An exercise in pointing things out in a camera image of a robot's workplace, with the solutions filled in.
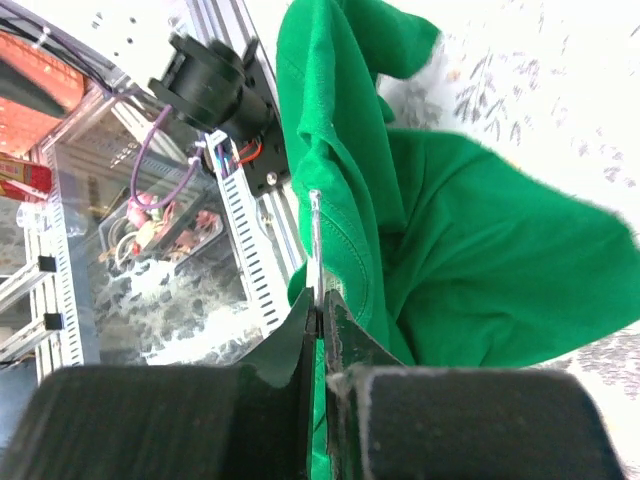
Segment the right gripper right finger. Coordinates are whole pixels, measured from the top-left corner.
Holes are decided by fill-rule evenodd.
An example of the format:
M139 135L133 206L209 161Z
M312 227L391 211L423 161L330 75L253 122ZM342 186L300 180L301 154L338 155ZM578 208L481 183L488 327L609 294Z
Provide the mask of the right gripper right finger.
M401 364L327 293L327 452L335 479L620 479L572 375Z

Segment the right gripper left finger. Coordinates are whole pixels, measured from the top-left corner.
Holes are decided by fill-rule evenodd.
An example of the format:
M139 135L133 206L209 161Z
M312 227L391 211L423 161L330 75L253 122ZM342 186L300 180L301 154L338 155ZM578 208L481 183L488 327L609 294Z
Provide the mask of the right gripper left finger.
M84 366L34 393L1 462L5 479L306 479L316 311L228 366Z

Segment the green t shirt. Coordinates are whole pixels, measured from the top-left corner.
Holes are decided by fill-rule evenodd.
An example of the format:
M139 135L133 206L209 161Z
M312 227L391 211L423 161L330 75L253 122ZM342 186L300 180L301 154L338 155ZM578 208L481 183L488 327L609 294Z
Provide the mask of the green t shirt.
M404 128L378 95L439 29L382 1L295 1L276 76L299 232L321 200L323 265L399 360L526 367L639 317L639 251L614 215L455 133Z

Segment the cream white hanger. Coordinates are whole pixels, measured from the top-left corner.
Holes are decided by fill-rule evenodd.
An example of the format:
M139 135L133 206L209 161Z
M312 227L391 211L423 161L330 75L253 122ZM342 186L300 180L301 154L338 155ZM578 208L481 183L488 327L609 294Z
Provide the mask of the cream white hanger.
M309 192L311 208L311 257L307 268L307 285L313 289L314 306L320 310L324 301L324 267L322 255L322 215L319 190Z

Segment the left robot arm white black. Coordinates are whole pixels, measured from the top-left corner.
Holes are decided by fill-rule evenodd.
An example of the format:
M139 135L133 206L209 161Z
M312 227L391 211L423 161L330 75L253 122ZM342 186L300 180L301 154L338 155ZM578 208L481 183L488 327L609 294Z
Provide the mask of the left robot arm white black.
M243 1L94 1L84 42L194 128L282 140L275 78Z

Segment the red yellow box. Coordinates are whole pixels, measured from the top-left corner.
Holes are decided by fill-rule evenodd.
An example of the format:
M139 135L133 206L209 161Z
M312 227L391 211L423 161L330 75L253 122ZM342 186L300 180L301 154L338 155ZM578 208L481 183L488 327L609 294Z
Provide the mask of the red yellow box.
M43 165L1 154L1 196L20 202L38 203L48 199L53 173Z

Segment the orange plastic basket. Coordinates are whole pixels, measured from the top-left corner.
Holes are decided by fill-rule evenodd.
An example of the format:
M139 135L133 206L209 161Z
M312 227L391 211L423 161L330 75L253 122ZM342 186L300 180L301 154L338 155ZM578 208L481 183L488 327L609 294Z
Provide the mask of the orange plastic basket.
M17 36L1 34L1 151L26 154L79 105L85 76Z

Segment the floral table cloth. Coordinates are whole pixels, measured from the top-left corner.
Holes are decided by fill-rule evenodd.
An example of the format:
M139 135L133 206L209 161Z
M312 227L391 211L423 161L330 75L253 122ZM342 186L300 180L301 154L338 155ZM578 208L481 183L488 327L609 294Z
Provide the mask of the floral table cloth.
M293 2L248 5L258 32L275 36L275 72ZM419 74L377 80L402 127L473 140L533 180L614 215L639 251L637 2L382 2L441 34ZM639 317L562 355L586 374L604 372L636 347L638 329Z

